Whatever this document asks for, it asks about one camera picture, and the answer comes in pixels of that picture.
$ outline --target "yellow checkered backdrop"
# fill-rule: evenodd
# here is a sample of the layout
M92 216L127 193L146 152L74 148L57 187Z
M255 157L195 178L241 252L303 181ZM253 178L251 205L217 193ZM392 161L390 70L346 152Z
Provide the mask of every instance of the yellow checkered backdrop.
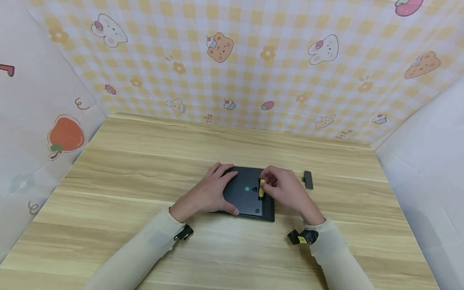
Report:
M29 2L107 113L369 144L464 71L461 0Z

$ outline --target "wooden tabletop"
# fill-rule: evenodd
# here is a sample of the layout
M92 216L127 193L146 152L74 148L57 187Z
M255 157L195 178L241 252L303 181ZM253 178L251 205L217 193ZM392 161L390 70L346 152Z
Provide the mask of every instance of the wooden tabletop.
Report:
M371 148L285 133L129 114L109 116L0 265L0 289L80 289L216 161L313 174L311 197L336 221L376 289L437 289ZM276 221L197 214L139 289L326 289L307 245Z

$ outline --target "black tablet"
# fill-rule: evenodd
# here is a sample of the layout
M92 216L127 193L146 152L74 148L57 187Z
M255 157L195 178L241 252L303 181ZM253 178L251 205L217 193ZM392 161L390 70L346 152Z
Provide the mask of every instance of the black tablet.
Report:
M224 199L235 205L240 212L239 217L262 219L274 222L274 199L268 194L258 196L259 175L261 168L235 166L226 171L238 171L224 189Z

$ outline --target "orange fruit illustration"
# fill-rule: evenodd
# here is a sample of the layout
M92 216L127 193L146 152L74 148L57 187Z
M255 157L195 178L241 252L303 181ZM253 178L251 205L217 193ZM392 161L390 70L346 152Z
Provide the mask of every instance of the orange fruit illustration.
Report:
M84 131L79 122L71 116L60 115L50 132L48 142L52 152L48 159L53 161L63 152L72 152L85 144Z

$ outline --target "white wall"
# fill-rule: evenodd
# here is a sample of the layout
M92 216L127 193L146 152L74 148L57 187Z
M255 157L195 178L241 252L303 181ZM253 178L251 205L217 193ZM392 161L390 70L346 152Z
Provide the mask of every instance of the white wall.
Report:
M83 150L48 161L47 135L57 117L77 119L88 142L105 115L21 1L0 6L0 64L15 67L13 77L0 71L1 262ZM77 98L89 108L80 110ZM17 188L14 178L28 174L32 186Z
M442 290L464 289L463 92L464 77L376 150Z

